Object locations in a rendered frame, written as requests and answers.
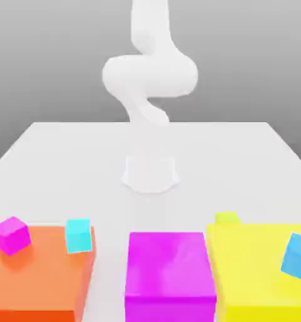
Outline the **small lime green cube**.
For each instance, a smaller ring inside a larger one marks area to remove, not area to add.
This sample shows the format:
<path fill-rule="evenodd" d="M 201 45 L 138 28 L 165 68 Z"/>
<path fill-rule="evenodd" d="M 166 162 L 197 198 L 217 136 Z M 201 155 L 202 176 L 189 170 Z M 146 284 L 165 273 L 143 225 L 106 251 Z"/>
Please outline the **small lime green cube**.
<path fill-rule="evenodd" d="M 240 224 L 241 220 L 237 212 L 227 211 L 227 212 L 218 212 L 215 215 L 216 224 Z"/>

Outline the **small cyan cube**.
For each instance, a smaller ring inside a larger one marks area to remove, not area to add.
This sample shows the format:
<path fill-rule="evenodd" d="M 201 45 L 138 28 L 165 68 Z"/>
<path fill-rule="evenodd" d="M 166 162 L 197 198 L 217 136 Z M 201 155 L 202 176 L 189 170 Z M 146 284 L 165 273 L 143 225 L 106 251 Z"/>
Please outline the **small cyan cube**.
<path fill-rule="evenodd" d="M 90 252 L 92 235 L 89 218 L 68 219 L 65 225 L 67 253 Z"/>

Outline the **small magenta cube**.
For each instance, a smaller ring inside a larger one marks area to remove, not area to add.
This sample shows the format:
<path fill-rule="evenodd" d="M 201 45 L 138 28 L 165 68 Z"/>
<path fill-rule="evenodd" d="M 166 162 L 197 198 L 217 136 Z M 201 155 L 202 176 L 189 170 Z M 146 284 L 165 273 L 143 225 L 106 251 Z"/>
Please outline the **small magenta cube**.
<path fill-rule="evenodd" d="M 29 229 L 26 223 L 12 216 L 0 222 L 0 250 L 8 256 L 31 244 Z"/>

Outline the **small blue cube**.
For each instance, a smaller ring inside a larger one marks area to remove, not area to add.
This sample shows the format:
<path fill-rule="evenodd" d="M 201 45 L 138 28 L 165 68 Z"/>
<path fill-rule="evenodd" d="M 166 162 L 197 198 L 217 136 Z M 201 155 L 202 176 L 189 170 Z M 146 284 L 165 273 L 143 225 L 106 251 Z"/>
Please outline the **small blue cube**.
<path fill-rule="evenodd" d="M 301 235 L 291 234 L 284 253 L 281 271 L 301 279 Z"/>

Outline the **large magenta box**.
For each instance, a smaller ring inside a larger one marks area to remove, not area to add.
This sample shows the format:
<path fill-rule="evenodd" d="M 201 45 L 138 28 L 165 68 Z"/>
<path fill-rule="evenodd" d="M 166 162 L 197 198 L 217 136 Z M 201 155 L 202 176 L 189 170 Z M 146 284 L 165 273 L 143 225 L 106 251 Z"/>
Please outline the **large magenta box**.
<path fill-rule="evenodd" d="M 216 302 L 203 233 L 130 233 L 125 322 L 214 322 Z"/>

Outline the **large yellow box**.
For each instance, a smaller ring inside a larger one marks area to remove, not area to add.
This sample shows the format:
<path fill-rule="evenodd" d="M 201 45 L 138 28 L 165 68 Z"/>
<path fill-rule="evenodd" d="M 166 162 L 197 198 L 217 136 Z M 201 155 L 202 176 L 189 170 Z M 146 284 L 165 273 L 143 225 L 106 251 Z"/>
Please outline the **large yellow box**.
<path fill-rule="evenodd" d="M 209 224 L 217 322 L 301 322 L 301 280 L 281 271 L 301 224 Z"/>

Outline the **large orange box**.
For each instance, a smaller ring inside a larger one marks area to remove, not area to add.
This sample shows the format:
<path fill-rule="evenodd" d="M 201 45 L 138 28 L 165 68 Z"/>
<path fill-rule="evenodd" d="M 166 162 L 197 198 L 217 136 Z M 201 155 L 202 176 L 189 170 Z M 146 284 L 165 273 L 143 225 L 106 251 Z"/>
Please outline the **large orange box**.
<path fill-rule="evenodd" d="M 96 249 L 69 254 L 62 226 L 29 231 L 30 246 L 0 251 L 0 322 L 82 322 Z"/>

